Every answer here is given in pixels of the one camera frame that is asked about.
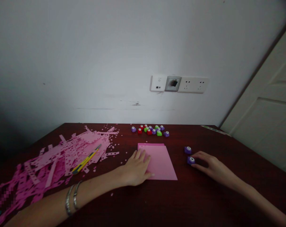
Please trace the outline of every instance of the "yellow utility knife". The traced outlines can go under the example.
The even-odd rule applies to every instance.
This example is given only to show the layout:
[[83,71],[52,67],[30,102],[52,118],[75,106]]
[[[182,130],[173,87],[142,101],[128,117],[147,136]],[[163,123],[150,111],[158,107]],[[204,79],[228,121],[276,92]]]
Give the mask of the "yellow utility knife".
[[73,169],[72,173],[75,175],[82,170],[82,168],[88,163],[88,161],[97,153],[99,148],[101,147],[101,144],[95,149],[94,152],[92,152],[89,156],[86,157],[75,169]]

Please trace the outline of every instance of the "wall stain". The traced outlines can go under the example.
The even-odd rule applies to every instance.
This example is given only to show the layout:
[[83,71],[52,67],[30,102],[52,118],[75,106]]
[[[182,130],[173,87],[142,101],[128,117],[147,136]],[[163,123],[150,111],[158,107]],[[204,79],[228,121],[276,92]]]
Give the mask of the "wall stain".
[[138,102],[136,102],[136,104],[132,104],[130,106],[141,106]]

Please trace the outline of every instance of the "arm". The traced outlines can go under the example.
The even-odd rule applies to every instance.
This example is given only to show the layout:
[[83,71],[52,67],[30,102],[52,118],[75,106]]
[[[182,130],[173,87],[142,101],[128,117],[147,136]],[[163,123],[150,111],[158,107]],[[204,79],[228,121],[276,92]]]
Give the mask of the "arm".
[[199,151],[192,155],[193,158],[204,160],[208,163],[208,168],[198,164],[192,164],[192,167],[204,172],[215,181],[235,190],[245,196],[255,204],[265,215],[270,218],[277,226],[286,226],[286,215],[277,209],[272,203],[265,199],[257,190],[237,177],[216,157],[205,152]]
[[[146,179],[154,176],[146,173],[150,156],[144,162],[145,151],[135,151],[124,166],[103,174],[101,176],[84,181],[80,184],[77,192],[77,207],[81,208],[98,196],[115,188],[131,185],[136,186],[143,183]],[[47,196],[34,203],[20,213],[15,215],[5,226],[57,226],[68,215],[65,210],[65,200],[70,188],[63,189],[55,194]],[[70,209],[74,213],[76,210],[73,204],[73,194],[75,187],[70,195]]]

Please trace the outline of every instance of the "stack of pink paper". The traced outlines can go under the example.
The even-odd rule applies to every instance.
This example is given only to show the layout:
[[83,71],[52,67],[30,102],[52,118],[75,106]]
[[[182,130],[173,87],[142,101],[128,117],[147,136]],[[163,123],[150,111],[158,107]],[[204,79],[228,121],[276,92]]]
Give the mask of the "stack of pink paper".
[[166,146],[163,143],[138,143],[138,150],[146,151],[151,156],[147,171],[155,176],[150,180],[178,180]]

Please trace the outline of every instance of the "pink paper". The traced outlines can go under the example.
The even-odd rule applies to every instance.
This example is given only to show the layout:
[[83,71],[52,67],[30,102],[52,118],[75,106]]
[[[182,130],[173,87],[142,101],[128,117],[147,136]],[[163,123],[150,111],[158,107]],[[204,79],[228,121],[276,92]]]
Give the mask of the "pink paper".
[[139,149],[139,146],[165,146],[165,144],[163,143],[138,143],[138,149]]
[[110,135],[110,134],[117,134],[117,132],[97,132],[99,134],[106,134],[106,135]]
[[53,165],[52,165],[51,171],[49,172],[49,176],[48,176],[48,179],[47,179],[46,184],[45,184],[45,188],[47,188],[51,185],[56,164],[57,164],[57,160],[55,160]]
[[178,180],[166,146],[138,145],[138,149],[145,150],[146,157],[151,156],[147,171],[155,176],[150,180]]
[[111,144],[109,136],[118,133],[112,133],[114,127],[108,131],[109,134],[103,135],[96,131],[91,132],[86,126],[85,129],[86,132],[78,136],[75,133],[72,134],[69,140],[59,135],[61,142],[57,146],[53,147],[50,144],[48,151],[42,148],[37,157],[23,164],[24,169],[21,164],[17,165],[13,178],[0,184],[0,191],[3,191],[0,193],[0,209],[2,209],[4,201],[9,198],[9,195],[15,194],[11,206],[1,214],[0,224],[15,209],[21,209],[29,197],[32,197],[32,204],[42,199],[46,191],[58,187],[64,182],[68,184],[73,176],[71,169],[80,164],[98,145],[101,144],[100,149],[82,169],[83,172],[87,173],[89,171],[88,166],[98,162],[100,157],[103,157],[104,160],[109,155],[119,154],[119,152],[106,153],[107,147]]

